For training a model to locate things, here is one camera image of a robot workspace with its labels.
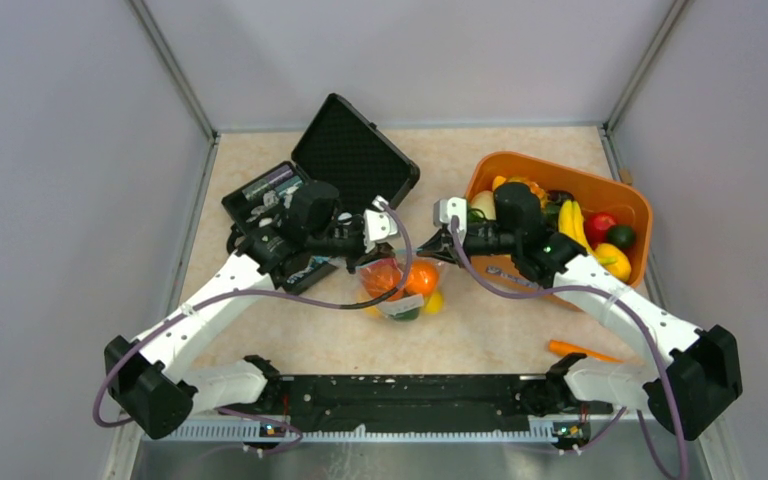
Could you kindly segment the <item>orange tangerine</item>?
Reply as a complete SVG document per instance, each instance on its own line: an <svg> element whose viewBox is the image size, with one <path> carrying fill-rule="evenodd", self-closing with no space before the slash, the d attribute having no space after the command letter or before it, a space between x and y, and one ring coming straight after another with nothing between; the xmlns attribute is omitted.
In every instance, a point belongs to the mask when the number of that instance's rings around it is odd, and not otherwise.
<svg viewBox="0 0 768 480"><path fill-rule="evenodd" d="M407 295L429 296L437 289L440 272L436 264L429 260L419 259L413 262L405 292Z"/></svg>

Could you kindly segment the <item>small orange pumpkin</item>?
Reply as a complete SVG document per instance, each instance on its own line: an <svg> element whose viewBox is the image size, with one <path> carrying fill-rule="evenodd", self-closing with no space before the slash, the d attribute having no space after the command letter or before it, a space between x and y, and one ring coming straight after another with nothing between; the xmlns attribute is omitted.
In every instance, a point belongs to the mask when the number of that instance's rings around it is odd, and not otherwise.
<svg viewBox="0 0 768 480"><path fill-rule="evenodd" d="M359 273L363 289L370 298L377 298L396 287L402 271L393 261L379 261L365 266Z"/></svg>

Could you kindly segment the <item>yellow orange peach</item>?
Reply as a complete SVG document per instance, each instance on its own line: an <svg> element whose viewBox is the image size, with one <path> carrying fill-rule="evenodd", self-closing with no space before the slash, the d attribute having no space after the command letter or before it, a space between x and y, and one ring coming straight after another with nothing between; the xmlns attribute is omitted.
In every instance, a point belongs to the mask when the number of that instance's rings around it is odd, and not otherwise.
<svg viewBox="0 0 768 480"><path fill-rule="evenodd" d="M438 314L444 305L443 295L439 290L425 297L425 303L421 309L423 315Z"/></svg>

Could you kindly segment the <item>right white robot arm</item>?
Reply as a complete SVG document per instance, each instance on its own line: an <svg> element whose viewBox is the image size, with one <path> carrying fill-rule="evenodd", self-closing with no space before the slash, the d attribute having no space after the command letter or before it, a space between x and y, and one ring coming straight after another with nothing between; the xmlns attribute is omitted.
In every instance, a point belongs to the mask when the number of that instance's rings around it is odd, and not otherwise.
<svg viewBox="0 0 768 480"><path fill-rule="evenodd" d="M506 184L491 196L496 217L482 222L470 221L466 199L438 200L432 214L438 230L418 255L470 273L476 271L475 257L507 255L538 290L505 292L480 278L482 286L510 299L556 296L592 316L642 359L610 363L567 355L547 375L546 397L554 409L611 403L650 414L675 436L695 440L742 395L738 345L729 330L682 320L618 280L582 245L546 223L528 186Z"/></svg>

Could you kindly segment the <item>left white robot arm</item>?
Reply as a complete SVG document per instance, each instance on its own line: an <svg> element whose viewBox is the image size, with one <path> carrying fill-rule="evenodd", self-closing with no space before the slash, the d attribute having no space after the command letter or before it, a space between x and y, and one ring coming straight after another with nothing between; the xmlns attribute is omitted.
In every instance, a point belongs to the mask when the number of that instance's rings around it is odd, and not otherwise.
<svg viewBox="0 0 768 480"><path fill-rule="evenodd" d="M409 239L389 202L375 197L363 213L342 209L338 190L322 181L289 193L268 193L265 211L245 233L218 272L165 319L131 340L117 336L105 348L106 376L94 399L93 419L102 418L105 397L113 399L152 439L163 438L191 415L235 403L257 413L279 404L280 386L263 367L240 361L230 367L196 369L211 342L262 298L281 298L321 308L337 304L291 295L284 282L313 256L337 258L348 271L384 257L391 240Z"/></svg>

